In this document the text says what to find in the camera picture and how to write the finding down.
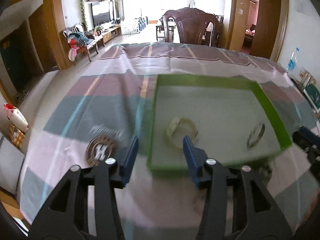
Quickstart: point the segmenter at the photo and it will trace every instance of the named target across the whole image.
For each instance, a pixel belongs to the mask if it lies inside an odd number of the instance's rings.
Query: flat screen tv
[[[92,3],[92,18],[95,27],[113,21],[113,2]]]

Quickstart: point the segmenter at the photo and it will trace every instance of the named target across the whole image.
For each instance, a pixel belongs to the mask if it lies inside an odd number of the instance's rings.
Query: wooden tv cabinet
[[[103,32],[101,35],[103,36],[103,43],[107,43],[114,37],[118,36],[121,34],[121,27],[120,25],[114,26],[113,28],[108,29],[106,32]]]

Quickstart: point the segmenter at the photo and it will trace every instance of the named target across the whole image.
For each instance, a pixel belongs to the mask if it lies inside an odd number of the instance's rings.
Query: green vine
[[[83,0],[80,0],[80,9],[81,9],[81,17],[82,17],[82,26],[83,26],[84,31],[87,31],[88,30],[88,23],[87,23],[87,20],[85,19]]]

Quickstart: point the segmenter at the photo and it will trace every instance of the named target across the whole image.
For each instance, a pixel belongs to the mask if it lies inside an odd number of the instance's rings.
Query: plaid tablecloth
[[[258,82],[292,134],[305,125],[318,133],[311,107],[293,87],[284,69],[270,60],[199,45],[145,43],[115,45],[70,89],[36,143],[29,145],[20,176],[20,209],[31,223],[52,189],[73,164],[88,167],[84,153],[98,134],[118,147],[133,135],[145,142],[150,111],[161,73],[242,76]],[[125,238],[194,239],[201,219],[204,192],[189,178],[153,178],[140,144],[130,183],[116,191]],[[317,183],[308,172],[305,154],[295,145],[270,162],[268,190],[294,231],[313,197]],[[90,228],[94,224],[89,200]]]

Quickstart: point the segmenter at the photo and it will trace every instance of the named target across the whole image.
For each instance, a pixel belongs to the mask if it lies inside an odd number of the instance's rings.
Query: plastic bottle
[[[295,51],[292,53],[291,55],[291,59],[289,61],[289,64],[287,66],[287,71],[289,73],[292,73],[294,68],[296,67],[297,65],[297,55],[298,55],[298,52],[299,52],[299,48],[296,48]]]

